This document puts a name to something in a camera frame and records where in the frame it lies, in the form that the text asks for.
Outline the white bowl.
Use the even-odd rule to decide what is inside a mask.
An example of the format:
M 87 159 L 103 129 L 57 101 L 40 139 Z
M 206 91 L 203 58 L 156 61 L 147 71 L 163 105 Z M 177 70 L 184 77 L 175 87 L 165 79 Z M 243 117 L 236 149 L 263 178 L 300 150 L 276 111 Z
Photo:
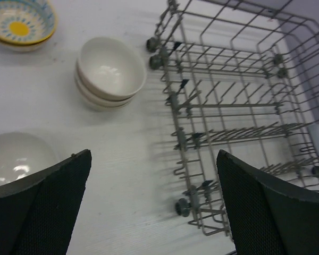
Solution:
M 42 138 L 23 132 L 0 134 L 0 186 L 58 162 L 58 155 Z

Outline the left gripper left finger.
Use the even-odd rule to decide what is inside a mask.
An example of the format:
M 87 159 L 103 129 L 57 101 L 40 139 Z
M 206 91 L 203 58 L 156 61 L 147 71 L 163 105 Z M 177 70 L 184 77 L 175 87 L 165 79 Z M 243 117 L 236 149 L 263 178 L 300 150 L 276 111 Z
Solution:
M 66 254 L 91 169 L 85 149 L 0 186 L 0 254 Z

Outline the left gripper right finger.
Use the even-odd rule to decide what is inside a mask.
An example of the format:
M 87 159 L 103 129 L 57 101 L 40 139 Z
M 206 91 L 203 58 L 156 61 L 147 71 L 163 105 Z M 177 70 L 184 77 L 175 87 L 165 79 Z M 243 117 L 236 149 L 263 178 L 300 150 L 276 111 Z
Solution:
M 225 150 L 217 174 L 237 254 L 319 254 L 319 193 Z

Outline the yellow checkered bowl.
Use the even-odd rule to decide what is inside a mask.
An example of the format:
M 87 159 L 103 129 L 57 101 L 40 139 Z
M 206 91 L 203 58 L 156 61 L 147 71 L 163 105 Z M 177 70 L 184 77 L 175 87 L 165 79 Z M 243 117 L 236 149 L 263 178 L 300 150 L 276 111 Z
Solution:
M 0 41 L 13 45 L 39 44 L 57 28 L 57 15 L 49 1 L 0 0 Z

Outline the floral green orange bowl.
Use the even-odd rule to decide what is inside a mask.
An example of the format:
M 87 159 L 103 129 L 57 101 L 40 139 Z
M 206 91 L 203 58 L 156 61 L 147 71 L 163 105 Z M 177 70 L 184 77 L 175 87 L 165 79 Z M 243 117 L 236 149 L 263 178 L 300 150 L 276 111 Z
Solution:
M 22 21 L 3 21 L 0 23 L 0 46 L 15 52 L 31 52 L 42 47 L 54 34 L 57 24 L 52 26 L 51 32 L 44 38 L 44 31 L 41 24 L 32 24 Z M 41 40 L 31 41 L 32 34 L 41 34 Z

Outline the plain beige bowl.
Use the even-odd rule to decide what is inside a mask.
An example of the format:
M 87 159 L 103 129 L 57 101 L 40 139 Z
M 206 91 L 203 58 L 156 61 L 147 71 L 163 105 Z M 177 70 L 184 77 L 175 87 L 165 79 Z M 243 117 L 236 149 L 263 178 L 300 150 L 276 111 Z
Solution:
M 125 107 L 126 105 L 130 104 L 130 102 L 133 100 L 133 97 L 131 97 L 131 99 L 128 99 L 126 103 L 123 103 L 122 105 L 120 106 L 102 106 L 102 105 L 99 105 L 97 103 L 93 103 L 92 101 L 90 101 L 84 94 L 83 92 L 80 90 L 80 85 L 78 83 L 78 80 L 75 80 L 75 83 L 76 83 L 76 87 L 77 87 L 77 90 L 78 90 L 78 93 L 82 99 L 82 101 L 87 105 L 87 107 L 95 110 L 95 111 L 98 111 L 98 112 L 103 112 L 103 111 L 116 111 L 118 109 L 121 109 L 123 107 Z

